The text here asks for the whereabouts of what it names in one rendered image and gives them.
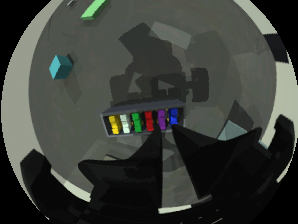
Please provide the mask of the red fuse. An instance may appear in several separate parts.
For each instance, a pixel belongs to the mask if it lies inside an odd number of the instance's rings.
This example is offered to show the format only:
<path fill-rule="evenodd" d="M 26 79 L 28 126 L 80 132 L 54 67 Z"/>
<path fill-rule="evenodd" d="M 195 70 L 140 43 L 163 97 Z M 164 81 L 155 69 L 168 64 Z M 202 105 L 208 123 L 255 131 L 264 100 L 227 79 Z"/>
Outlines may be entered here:
<path fill-rule="evenodd" d="M 148 131 L 153 131 L 152 112 L 145 112 L 146 128 Z"/>

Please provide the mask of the blue fuse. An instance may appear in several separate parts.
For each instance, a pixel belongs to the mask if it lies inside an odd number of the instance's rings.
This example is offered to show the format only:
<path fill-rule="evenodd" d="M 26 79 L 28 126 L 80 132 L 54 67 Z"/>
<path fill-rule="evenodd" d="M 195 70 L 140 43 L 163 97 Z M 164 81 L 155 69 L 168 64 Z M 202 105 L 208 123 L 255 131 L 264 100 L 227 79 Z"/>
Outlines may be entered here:
<path fill-rule="evenodd" d="M 178 115 L 177 108 L 169 109 L 169 123 L 170 123 L 170 125 L 177 124 L 177 115 Z"/>

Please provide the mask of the green flat bar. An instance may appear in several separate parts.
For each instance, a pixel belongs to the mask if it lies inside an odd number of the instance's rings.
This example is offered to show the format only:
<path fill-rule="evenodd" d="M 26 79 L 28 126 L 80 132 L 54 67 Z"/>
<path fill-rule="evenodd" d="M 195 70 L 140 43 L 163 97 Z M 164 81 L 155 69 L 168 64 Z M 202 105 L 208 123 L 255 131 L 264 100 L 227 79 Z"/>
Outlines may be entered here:
<path fill-rule="evenodd" d="M 89 6 L 88 10 L 82 14 L 84 20 L 96 19 L 98 14 L 105 8 L 106 4 L 110 3 L 109 0 L 94 0 L 92 6 Z"/>

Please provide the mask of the teal cube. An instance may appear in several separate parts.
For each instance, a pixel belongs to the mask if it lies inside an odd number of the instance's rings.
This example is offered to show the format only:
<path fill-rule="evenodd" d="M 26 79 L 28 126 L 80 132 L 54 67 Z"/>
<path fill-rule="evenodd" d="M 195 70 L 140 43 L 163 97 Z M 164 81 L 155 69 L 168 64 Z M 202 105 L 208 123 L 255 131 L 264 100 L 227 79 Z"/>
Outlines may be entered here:
<path fill-rule="evenodd" d="M 73 65 L 71 60 L 68 59 L 68 56 L 59 56 L 56 55 L 55 60 L 52 61 L 51 67 L 49 67 L 49 71 L 51 71 L 52 79 L 67 79 L 69 72 Z"/>

